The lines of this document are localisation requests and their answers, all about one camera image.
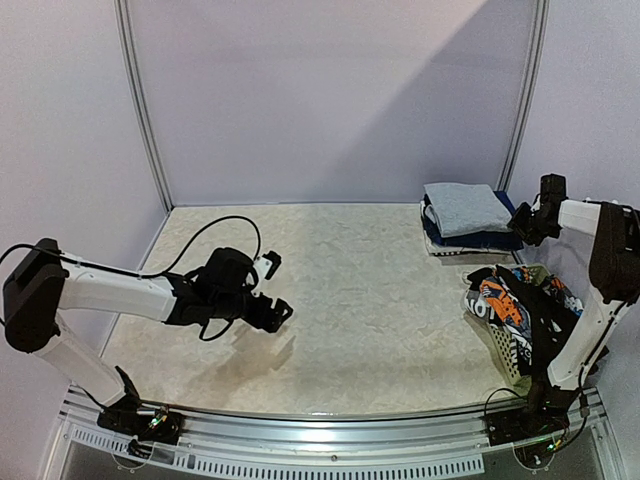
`folded t-shirt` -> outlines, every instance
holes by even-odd
[[[443,238],[477,232],[510,232],[511,214],[489,185],[430,183],[424,186],[428,208]]]
[[[513,204],[509,200],[506,192],[494,192],[496,198],[506,207],[510,214],[515,212]],[[431,203],[429,196],[424,196],[425,206]],[[422,225],[428,237],[436,245],[443,247],[467,247],[467,248],[495,248],[499,250],[516,251],[521,250],[522,239],[514,232],[478,232],[457,237],[442,238],[438,226],[429,219],[423,212]]]
[[[427,247],[427,252],[429,255],[433,255],[434,257],[449,257],[453,255],[467,255],[467,254],[502,254],[507,253],[504,249],[500,248],[474,248],[474,247],[443,247],[442,245],[438,245],[433,243],[433,241],[427,235],[427,232],[424,232],[424,244]]]

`laundry basket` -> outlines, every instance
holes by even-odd
[[[532,264],[526,265],[526,267],[532,273],[532,283],[534,285],[539,285],[540,283],[542,283],[544,278],[550,275],[549,270],[547,270],[544,265]],[[509,382],[514,387],[523,386],[530,380],[530,376],[528,374],[528,371],[521,371],[523,370],[520,367],[520,362],[522,360],[518,359],[517,340],[506,329],[489,323],[488,325],[491,339],[493,340],[493,344],[496,347],[498,357],[500,358],[500,363],[502,363],[502,366],[504,367],[504,371],[507,378],[509,379]]]

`metal frame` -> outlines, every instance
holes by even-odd
[[[509,144],[509,153],[500,173],[496,190],[506,191],[509,188],[513,169],[520,152],[522,139],[524,137],[525,128],[529,111],[531,110],[531,102],[538,78],[538,69],[540,68],[540,59],[542,57],[542,46],[544,43],[544,34],[547,27],[547,18],[549,16],[549,0],[537,0],[536,14],[531,30],[531,40],[529,42],[529,53],[527,54],[527,66],[525,69],[524,79],[520,91],[520,105],[518,107],[518,116],[516,125],[511,135]]]
[[[596,435],[603,472],[607,479],[624,480],[600,396],[596,389],[589,389],[587,396],[591,408],[588,426]],[[496,401],[488,411],[522,404],[520,400]],[[149,462],[238,480],[456,478],[482,473],[483,454],[513,446],[489,445],[483,407],[477,404],[386,417],[257,415],[179,407],[186,416],[180,443],[175,447],[157,444]],[[58,432],[45,480],[60,478],[72,442],[128,458],[123,451],[129,438],[97,427],[97,416],[96,405],[72,386],[57,419]],[[572,430],[577,429],[582,420],[577,404],[569,418]]]
[[[131,26],[131,14],[129,12],[129,3],[127,0],[115,0],[116,18],[118,21],[118,30],[120,32],[120,43],[122,45],[122,54],[124,56],[124,64],[127,70],[127,78],[129,87],[131,88],[131,97],[140,126],[140,134],[149,160],[151,174],[160,195],[160,201],[164,209],[168,212],[174,207],[174,202],[169,189],[167,174],[160,160],[160,153],[156,143],[153,129],[151,128],[151,119],[147,109],[147,102],[142,87],[142,79],[138,68],[138,60],[136,57],[136,49],[133,39],[133,29]]]

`vent grille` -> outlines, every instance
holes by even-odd
[[[128,457],[126,453],[128,440],[117,438],[110,432],[74,425],[72,439],[75,442],[101,451]],[[439,480],[484,473],[482,455],[479,454],[438,462],[384,467],[281,467],[278,465],[227,461],[199,453],[183,454],[181,452],[176,452],[173,464],[170,466],[156,463],[153,460],[149,460],[148,463],[165,468],[169,467],[174,470],[231,480]]]

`metal pole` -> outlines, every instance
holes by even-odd
[[[516,125],[511,135],[511,143],[509,153],[505,161],[496,190],[507,190],[513,175],[513,169],[518,158],[518,152],[522,144],[525,128],[527,126],[527,118],[531,109],[531,101],[535,89],[536,79],[538,78],[538,68],[540,67],[540,58],[542,56],[542,44],[544,42],[544,33],[547,26],[547,17],[549,15],[549,0],[538,0],[536,5],[536,16],[531,32],[531,42],[529,53],[527,56],[527,66],[525,69],[524,80],[520,92],[520,106],[518,107],[518,117]]]
[[[171,198],[167,175],[160,160],[158,145],[151,128],[151,120],[147,103],[144,97],[144,89],[142,88],[142,80],[140,70],[136,59],[136,50],[133,41],[133,30],[131,26],[131,14],[129,12],[129,4],[127,0],[115,0],[116,18],[118,21],[118,30],[120,32],[120,43],[122,44],[122,53],[124,56],[124,64],[127,70],[129,87],[131,88],[131,96],[133,105],[140,126],[142,141],[151,167],[151,174],[156,183],[160,200],[167,212],[171,212],[174,202]]]

